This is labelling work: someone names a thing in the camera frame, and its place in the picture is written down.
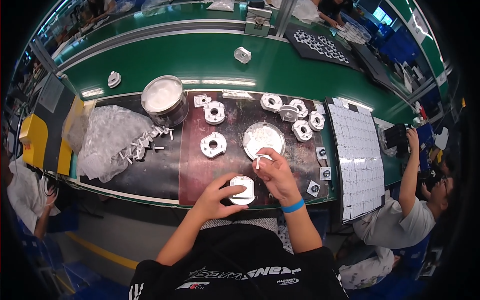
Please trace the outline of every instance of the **round metal tray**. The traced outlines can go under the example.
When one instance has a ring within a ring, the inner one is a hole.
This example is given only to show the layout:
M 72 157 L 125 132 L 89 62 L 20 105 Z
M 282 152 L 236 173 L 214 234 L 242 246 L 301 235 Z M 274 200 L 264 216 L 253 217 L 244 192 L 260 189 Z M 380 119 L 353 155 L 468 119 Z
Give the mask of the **round metal tray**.
M 285 153 L 285 138 L 283 133 L 274 125 L 266 122 L 255 123 L 250 126 L 243 137 L 243 149 L 251 160 L 257 158 L 257 152 L 263 147 L 275 149 L 280 155 Z

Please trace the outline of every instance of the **gray shirt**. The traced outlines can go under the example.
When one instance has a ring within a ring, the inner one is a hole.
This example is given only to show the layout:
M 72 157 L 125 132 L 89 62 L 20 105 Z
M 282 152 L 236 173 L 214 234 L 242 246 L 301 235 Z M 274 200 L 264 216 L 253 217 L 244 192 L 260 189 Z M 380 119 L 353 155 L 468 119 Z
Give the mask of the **gray shirt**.
M 365 244 L 400 249 L 418 244 L 435 225 L 425 201 L 415 197 L 412 210 L 403 218 L 400 203 L 389 197 L 385 205 L 353 224 Z

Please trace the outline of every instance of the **hand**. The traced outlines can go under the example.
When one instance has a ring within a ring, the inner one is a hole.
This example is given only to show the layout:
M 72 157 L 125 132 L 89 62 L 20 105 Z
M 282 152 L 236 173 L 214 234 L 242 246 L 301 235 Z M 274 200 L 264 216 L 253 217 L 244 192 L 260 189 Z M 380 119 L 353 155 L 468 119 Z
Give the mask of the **hand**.
M 419 135 L 417 134 L 417 130 L 415 128 L 407 130 L 407 138 L 408 138 L 408 143 L 410 144 L 411 152 L 414 152 L 414 151 L 419 152 L 420 151 Z
M 254 159 L 252 167 L 280 204 L 290 206 L 300 201 L 301 195 L 287 160 L 272 148 L 262 148 L 258 154 L 266 154 L 273 159 L 260 158 L 259 169 L 256 168 L 257 159 Z
M 334 19 L 328 18 L 326 21 L 329 22 L 329 24 L 330 24 L 333 28 L 337 28 L 338 22 L 335 21 Z
M 46 206 L 52 207 L 53 205 L 50 205 L 50 204 L 54 203 L 55 200 L 57 199 L 57 193 L 55 193 L 54 191 L 55 191 L 55 188 L 53 186 L 48 189 L 47 195 L 50 195 L 50 196 L 48 196 L 47 198 L 47 202 L 45 203 Z
M 240 175 L 241 174 L 237 173 L 228 173 L 215 179 L 205 188 L 203 194 L 198 198 L 190 211 L 197 214 L 197 217 L 203 222 L 206 222 L 212 219 L 225 218 L 240 210 L 247 209 L 248 205 L 225 206 L 220 203 L 220 200 L 223 198 L 239 194 L 247 189 L 241 185 L 227 186 L 221 189 L 225 182 Z

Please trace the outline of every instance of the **white grease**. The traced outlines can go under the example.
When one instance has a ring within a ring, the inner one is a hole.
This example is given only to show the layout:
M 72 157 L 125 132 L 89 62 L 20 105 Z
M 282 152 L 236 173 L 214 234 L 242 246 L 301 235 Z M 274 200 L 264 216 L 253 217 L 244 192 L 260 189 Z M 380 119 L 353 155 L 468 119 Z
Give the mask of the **white grease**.
M 182 85 L 177 80 L 164 78 L 148 87 L 144 91 L 145 110 L 160 112 L 172 107 L 180 98 Z

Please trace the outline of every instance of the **white t-shirt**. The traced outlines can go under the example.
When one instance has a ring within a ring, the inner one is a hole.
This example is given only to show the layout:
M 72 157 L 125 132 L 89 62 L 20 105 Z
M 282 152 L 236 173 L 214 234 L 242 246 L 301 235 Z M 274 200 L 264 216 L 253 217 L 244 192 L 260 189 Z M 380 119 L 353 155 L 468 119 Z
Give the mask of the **white t-shirt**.
M 379 283 L 390 274 L 394 263 L 393 252 L 390 249 L 378 246 L 375 247 L 375 252 L 377 252 L 377 257 L 353 265 L 343 265 L 338 269 L 343 288 L 368 288 Z
M 17 216 L 33 233 L 47 203 L 48 191 L 43 192 L 47 186 L 46 179 L 39 180 L 37 174 L 26 167 L 23 156 L 11 162 L 9 168 L 13 173 L 13 179 L 7 186 L 8 199 Z M 50 216 L 58 213 L 60 211 L 55 206 L 50 210 Z
M 418 244 L 435 226 L 435 218 L 426 201 L 415 203 L 408 216 L 403 217 L 400 203 L 389 197 L 377 211 L 353 223 L 353 229 L 365 244 L 401 249 Z

